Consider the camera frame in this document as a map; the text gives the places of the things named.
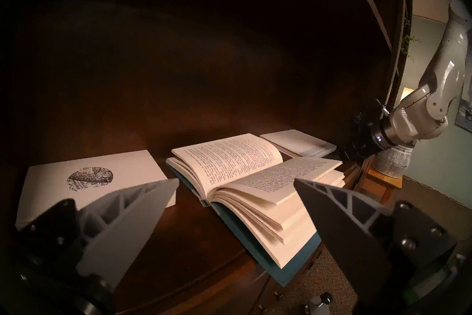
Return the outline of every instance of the framed artwork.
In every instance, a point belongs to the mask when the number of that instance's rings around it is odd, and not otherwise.
[[[455,125],[472,133],[472,81],[471,75],[466,75],[462,89],[459,111],[455,118]]]

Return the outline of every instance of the light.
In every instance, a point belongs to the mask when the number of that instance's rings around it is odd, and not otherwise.
[[[402,92],[402,97],[400,98],[400,100],[406,98],[408,95],[410,95],[414,90],[413,89],[410,89],[408,87],[404,87],[403,88],[403,92]]]

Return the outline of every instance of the green wall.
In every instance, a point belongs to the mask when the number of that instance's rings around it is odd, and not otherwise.
[[[413,16],[411,35],[420,42],[412,43],[409,48],[411,58],[405,65],[400,95],[404,87],[418,87],[445,27],[444,23]],[[466,80],[470,79],[472,68],[471,43],[472,34],[469,34]],[[454,125],[459,98],[454,99],[449,107],[449,127],[438,138],[422,140],[415,146],[405,175],[472,208],[472,133]]]

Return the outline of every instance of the teal book cover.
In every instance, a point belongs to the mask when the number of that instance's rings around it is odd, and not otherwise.
[[[190,190],[195,188],[178,171],[170,167],[174,174]],[[264,247],[259,243],[256,237],[246,227],[246,225],[225,205],[218,202],[211,204],[223,222],[245,246],[248,252],[264,267],[264,269],[281,285],[286,286],[300,268],[305,264],[308,258],[313,254],[321,243],[321,237],[316,232],[310,240],[300,249],[300,251],[283,267],[279,268],[270,257]]]

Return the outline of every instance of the stack of pages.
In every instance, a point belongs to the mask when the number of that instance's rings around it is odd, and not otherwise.
[[[335,144],[330,144],[296,129],[267,133],[261,137],[290,157],[323,157],[336,151]]]
[[[316,229],[293,181],[303,178],[342,187],[340,161],[300,157],[283,162],[268,141],[252,134],[173,149],[167,164],[202,200],[233,211],[283,268]]]

